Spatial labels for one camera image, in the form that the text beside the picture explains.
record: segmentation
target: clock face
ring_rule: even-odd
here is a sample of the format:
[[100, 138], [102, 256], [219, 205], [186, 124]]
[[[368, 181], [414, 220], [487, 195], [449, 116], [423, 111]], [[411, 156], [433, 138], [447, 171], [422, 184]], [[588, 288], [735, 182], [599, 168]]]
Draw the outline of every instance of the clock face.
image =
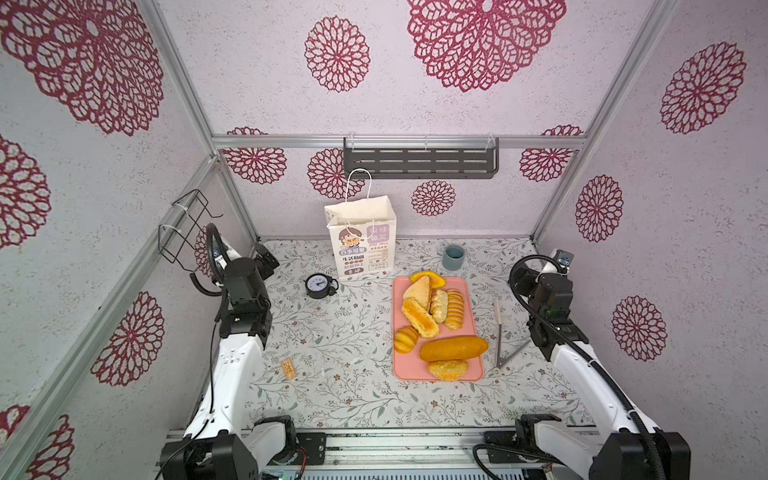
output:
[[323, 275], [313, 275], [306, 281], [306, 286], [313, 292], [322, 292], [328, 286], [328, 279]]

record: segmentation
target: alarm clock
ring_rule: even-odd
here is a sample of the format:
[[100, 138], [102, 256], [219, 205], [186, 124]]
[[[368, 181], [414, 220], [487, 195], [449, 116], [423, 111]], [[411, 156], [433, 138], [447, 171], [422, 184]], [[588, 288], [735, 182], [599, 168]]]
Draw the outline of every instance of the alarm clock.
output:
[[339, 281], [322, 273], [313, 273], [304, 282], [306, 294], [314, 299], [325, 298], [328, 295], [336, 295], [339, 289]]

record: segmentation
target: table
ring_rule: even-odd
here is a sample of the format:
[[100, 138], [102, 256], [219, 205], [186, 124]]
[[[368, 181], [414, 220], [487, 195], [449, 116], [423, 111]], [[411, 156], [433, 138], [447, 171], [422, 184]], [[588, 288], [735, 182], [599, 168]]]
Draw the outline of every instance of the table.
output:
[[[449, 243], [466, 249], [457, 272], [440, 265]], [[280, 266], [266, 281], [272, 331], [263, 354], [266, 371], [253, 374], [245, 395], [248, 426], [285, 414], [298, 428], [503, 426], [538, 412], [571, 425], [591, 423], [563, 375], [532, 344], [500, 375], [493, 373], [495, 296], [504, 323], [502, 352], [508, 355], [528, 338], [527, 315], [506, 282], [512, 264], [535, 252], [529, 240], [398, 240], [394, 273], [343, 282], [322, 300], [306, 295], [304, 280], [316, 272], [336, 277], [329, 240], [271, 240], [266, 246]], [[392, 374], [392, 281], [420, 270], [467, 281], [478, 335], [491, 345], [480, 382], [400, 382]], [[285, 358], [296, 367], [294, 380], [280, 368]]]

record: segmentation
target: tray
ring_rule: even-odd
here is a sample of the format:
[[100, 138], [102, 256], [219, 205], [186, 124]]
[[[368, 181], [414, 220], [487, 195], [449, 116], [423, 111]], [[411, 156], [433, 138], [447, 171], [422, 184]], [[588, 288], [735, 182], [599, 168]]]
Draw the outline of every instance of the tray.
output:
[[[402, 295], [411, 286], [411, 279], [407, 276], [395, 278], [392, 295], [392, 336], [395, 332], [411, 323], [402, 314]], [[428, 363], [419, 358], [419, 351], [425, 343], [432, 340], [447, 339], [452, 336], [475, 336], [478, 331], [475, 328], [475, 317], [472, 315], [472, 303], [469, 299], [469, 287], [467, 283], [457, 276], [447, 276], [443, 290], [457, 289], [464, 296], [464, 325], [458, 330], [451, 330], [445, 325], [440, 326], [440, 334], [434, 339], [419, 338], [416, 347], [409, 353], [398, 353], [392, 350], [392, 371], [395, 376], [403, 381], [416, 382], [440, 382], [427, 369]], [[485, 376], [482, 366], [482, 356], [467, 360], [469, 370], [459, 382], [477, 382]]]

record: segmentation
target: blue-gray cup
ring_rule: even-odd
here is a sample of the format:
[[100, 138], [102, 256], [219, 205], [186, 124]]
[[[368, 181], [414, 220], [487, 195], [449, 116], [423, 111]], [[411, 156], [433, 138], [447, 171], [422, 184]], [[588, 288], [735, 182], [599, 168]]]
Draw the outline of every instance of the blue-gray cup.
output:
[[442, 254], [442, 267], [446, 270], [458, 270], [464, 263], [464, 248], [459, 245], [448, 245]]

